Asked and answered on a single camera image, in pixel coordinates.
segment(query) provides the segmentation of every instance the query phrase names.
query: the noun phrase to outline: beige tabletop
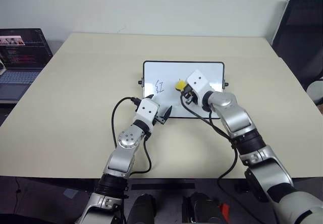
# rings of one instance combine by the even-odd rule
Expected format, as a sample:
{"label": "beige tabletop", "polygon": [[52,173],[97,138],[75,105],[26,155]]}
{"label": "beige tabletop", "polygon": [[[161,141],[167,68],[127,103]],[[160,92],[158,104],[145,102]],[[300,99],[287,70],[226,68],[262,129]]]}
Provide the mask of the beige tabletop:
{"label": "beige tabletop", "polygon": [[[292,177],[323,175],[323,118],[263,38],[72,34],[0,127],[0,175],[100,178],[114,149],[111,113],[142,96],[145,60],[223,61],[227,91],[246,108]],[[124,102],[116,132],[132,123]],[[136,178],[216,178],[233,161],[227,140],[196,119],[156,125],[152,170]],[[142,146],[134,170],[148,166]],[[238,162],[228,178],[243,178]]]}

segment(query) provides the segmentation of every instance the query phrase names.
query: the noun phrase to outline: black chair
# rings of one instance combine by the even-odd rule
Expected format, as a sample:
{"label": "black chair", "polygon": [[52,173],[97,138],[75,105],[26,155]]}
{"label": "black chair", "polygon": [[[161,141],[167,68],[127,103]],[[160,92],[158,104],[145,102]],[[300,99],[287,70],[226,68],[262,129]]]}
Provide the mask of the black chair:
{"label": "black chair", "polygon": [[322,42],[323,0],[289,0],[272,46],[305,91],[323,76]]}

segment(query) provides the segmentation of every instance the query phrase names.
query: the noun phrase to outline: black cable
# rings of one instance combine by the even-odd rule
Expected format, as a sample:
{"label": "black cable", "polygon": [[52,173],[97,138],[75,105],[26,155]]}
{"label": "black cable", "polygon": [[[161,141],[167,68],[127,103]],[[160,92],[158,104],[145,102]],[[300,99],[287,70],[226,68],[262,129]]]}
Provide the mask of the black cable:
{"label": "black cable", "polygon": [[111,116],[111,128],[112,128],[112,136],[113,136],[113,141],[115,143],[115,148],[117,147],[117,141],[116,141],[116,135],[115,135],[115,113],[116,109],[118,108],[119,104],[121,104],[122,101],[125,101],[126,99],[130,99],[131,97],[124,97],[119,102],[115,105],[113,111],[112,111],[112,116]]}
{"label": "black cable", "polygon": [[218,186],[219,186],[219,188],[224,192],[224,193],[226,193],[226,191],[222,188],[222,186],[220,185],[220,180],[225,176],[225,175],[227,175],[228,173],[230,173],[233,169],[234,169],[234,167],[236,166],[236,164],[237,164],[237,160],[238,160],[238,151],[237,151],[237,149],[236,148],[234,148],[233,149],[234,150],[234,160],[233,160],[233,163],[232,163],[232,165],[230,166],[230,168],[227,170],[227,171],[225,171],[223,174],[221,174],[220,175],[220,177],[218,178],[218,180],[217,180],[217,184],[218,184]]}
{"label": "black cable", "polygon": [[224,131],[222,131],[220,128],[218,128],[217,126],[215,126],[214,124],[213,124],[213,122],[212,122],[212,112],[210,111],[210,113],[208,114],[208,119],[209,119],[209,121],[210,121],[210,123],[211,123],[211,126],[213,127],[213,129],[217,132],[217,133],[219,133],[221,136],[223,136],[223,137],[225,137],[225,138],[227,138],[229,141],[231,140],[231,138],[224,132]]}
{"label": "black cable", "polygon": [[14,214],[16,214],[16,208],[17,208],[17,204],[18,204],[18,194],[21,192],[20,185],[19,185],[19,182],[17,180],[17,177],[15,177],[15,181],[16,181],[18,189],[16,190],[16,204],[15,204],[15,208],[14,208]]}
{"label": "black cable", "polygon": [[145,173],[147,173],[147,172],[149,172],[151,170],[151,160],[150,160],[149,153],[147,151],[146,142],[147,142],[147,140],[145,138],[144,141],[143,141],[143,149],[145,150],[145,153],[146,153],[146,156],[147,156],[147,159],[148,159],[148,162],[149,162],[149,167],[145,171],[134,171],[134,172],[131,172],[129,176],[132,176],[134,174],[145,174]]}
{"label": "black cable", "polygon": [[207,123],[208,125],[212,126],[210,122],[208,122],[206,119],[204,119],[202,116],[200,116],[198,113],[195,113],[194,111],[192,111],[191,109],[189,109],[183,102],[183,97],[184,95],[181,94],[181,104],[182,104],[182,107],[185,108],[185,110],[187,110],[188,112],[190,112],[191,114],[195,115],[197,118],[199,118],[200,120],[204,121],[205,123]]}
{"label": "black cable", "polygon": [[125,200],[122,200],[121,203],[121,219],[123,224],[127,224],[127,219],[125,216]]}

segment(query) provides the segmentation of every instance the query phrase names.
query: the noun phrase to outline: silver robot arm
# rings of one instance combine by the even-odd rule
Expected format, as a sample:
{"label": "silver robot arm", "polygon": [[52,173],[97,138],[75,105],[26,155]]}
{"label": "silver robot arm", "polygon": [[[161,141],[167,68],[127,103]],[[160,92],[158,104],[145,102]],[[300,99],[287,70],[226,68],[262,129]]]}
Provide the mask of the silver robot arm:
{"label": "silver robot arm", "polygon": [[281,223],[322,223],[323,202],[306,192],[297,191],[293,182],[266,145],[247,111],[228,92],[215,92],[199,71],[187,78],[182,93],[187,103],[194,102],[206,111],[215,111],[228,132],[231,143],[247,166],[245,177],[259,201],[269,201]]}
{"label": "silver robot arm", "polygon": [[127,198],[124,191],[134,164],[134,154],[141,140],[151,136],[154,124],[164,124],[172,110],[170,107],[163,117],[158,116],[159,105],[151,98],[152,95],[142,100],[132,99],[138,106],[133,124],[119,134],[117,147],[77,223],[123,223],[121,207],[123,199]]}

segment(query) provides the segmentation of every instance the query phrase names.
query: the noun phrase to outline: yellow eraser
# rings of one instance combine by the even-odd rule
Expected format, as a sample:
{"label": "yellow eraser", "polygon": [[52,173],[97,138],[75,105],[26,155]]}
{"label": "yellow eraser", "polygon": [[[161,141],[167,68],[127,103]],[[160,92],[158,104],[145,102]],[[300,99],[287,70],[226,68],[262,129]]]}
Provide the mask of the yellow eraser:
{"label": "yellow eraser", "polygon": [[183,91],[186,86],[186,82],[184,80],[178,81],[178,83],[175,85],[175,89],[178,91]]}

